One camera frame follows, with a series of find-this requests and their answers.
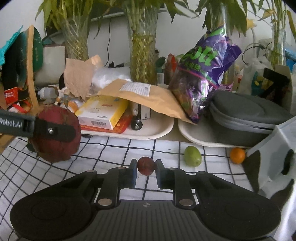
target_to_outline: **large red round object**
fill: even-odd
[[[76,131],[76,136],[71,142],[61,142],[52,139],[44,139],[40,136],[30,139],[34,149],[44,160],[48,162],[66,161],[78,151],[81,128],[77,116],[62,107],[46,106],[38,115],[38,118],[62,125],[71,125]]]
[[[142,175],[150,176],[155,170],[155,162],[150,157],[144,156],[138,160],[137,168]]]

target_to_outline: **chip bag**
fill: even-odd
[[[198,123],[204,109],[219,88],[223,74],[241,54],[225,34],[224,26],[207,32],[178,64],[169,90],[188,117]]]

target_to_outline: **black caster wheel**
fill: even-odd
[[[138,130],[141,130],[143,127],[143,123],[142,121],[138,120],[137,119],[137,116],[134,116],[134,118],[132,119],[131,121],[131,128],[134,130],[134,131],[138,131]]]

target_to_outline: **white tray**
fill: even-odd
[[[179,131],[186,139],[198,145],[226,148],[242,147],[218,142],[215,133],[206,118],[201,118],[197,125],[179,119],[178,127]]]
[[[134,131],[130,126],[122,133],[108,133],[99,131],[81,131],[82,134],[128,138],[135,140],[152,140],[168,134],[174,126],[174,118],[151,110],[151,118],[143,120],[143,127]]]

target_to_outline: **checkered tablecloth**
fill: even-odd
[[[149,156],[153,160],[161,159],[165,168],[181,168],[192,175],[198,171],[207,171],[252,189],[242,166],[229,161],[229,150],[225,148],[164,140],[140,141],[93,136],[81,139],[79,151],[70,160],[50,164],[36,157],[36,153],[30,152],[26,145],[26,138],[15,138],[0,155],[1,241],[17,240],[9,214],[13,204],[21,198],[89,169],[107,173],[113,167],[127,167],[132,158]],[[189,145],[196,146],[203,156],[203,162],[198,167],[188,167],[184,163],[184,150]],[[121,190],[120,199],[172,200],[173,192],[157,188],[155,172],[149,177],[138,173],[136,188]]]

